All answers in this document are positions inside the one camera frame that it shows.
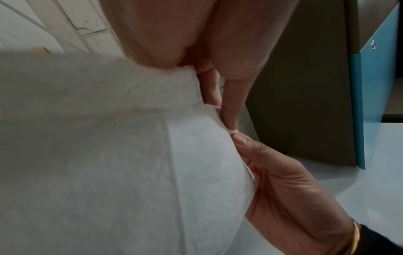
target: white pouch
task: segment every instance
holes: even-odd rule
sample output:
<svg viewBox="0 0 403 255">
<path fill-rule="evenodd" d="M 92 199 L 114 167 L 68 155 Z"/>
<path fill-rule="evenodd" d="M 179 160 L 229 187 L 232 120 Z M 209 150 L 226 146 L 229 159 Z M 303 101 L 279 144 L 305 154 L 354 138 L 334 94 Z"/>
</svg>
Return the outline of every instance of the white pouch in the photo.
<svg viewBox="0 0 403 255">
<path fill-rule="evenodd" d="M 0 254 L 223 254 L 255 186 L 193 69 L 0 54 Z"/>
</svg>

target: floor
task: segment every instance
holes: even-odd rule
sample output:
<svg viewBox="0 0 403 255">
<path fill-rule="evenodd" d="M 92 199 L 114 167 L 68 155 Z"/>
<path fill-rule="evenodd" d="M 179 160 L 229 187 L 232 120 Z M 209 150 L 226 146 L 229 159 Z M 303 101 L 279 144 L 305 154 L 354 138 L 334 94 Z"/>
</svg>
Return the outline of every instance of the floor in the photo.
<svg viewBox="0 0 403 255">
<path fill-rule="evenodd" d="M 357 222 L 403 244 L 403 124 L 382 123 L 366 170 L 301 160 Z M 227 255 L 280 255 L 244 222 Z"/>
</svg>

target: blue drawer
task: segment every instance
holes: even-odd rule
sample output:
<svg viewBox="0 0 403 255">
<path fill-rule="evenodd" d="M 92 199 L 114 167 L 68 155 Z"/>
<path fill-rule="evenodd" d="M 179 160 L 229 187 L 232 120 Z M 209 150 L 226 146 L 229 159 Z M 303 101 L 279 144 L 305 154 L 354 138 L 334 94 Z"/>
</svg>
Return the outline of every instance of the blue drawer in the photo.
<svg viewBox="0 0 403 255">
<path fill-rule="evenodd" d="M 382 115 L 395 80 L 398 5 L 358 53 L 350 55 L 357 165 L 371 158 Z"/>
</svg>

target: person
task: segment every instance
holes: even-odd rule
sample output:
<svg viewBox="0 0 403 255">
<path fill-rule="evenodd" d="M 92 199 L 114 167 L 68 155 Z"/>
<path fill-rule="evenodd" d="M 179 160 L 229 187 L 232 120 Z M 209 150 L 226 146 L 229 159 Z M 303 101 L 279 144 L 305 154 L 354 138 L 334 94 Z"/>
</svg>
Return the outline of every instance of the person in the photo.
<svg viewBox="0 0 403 255">
<path fill-rule="evenodd" d="M 204 102 L 237 129 L 248 92 L 298 0 L 100 0 L 125 54 L 142 65 L 195 68 Z M 219 77 L 225 78 L 221 97 Z M 351 219 L 304 166 L 243 134 L 236 148 L 258 188 L 247 219 L 287 255 L 403 254 Z"/>
</svg>

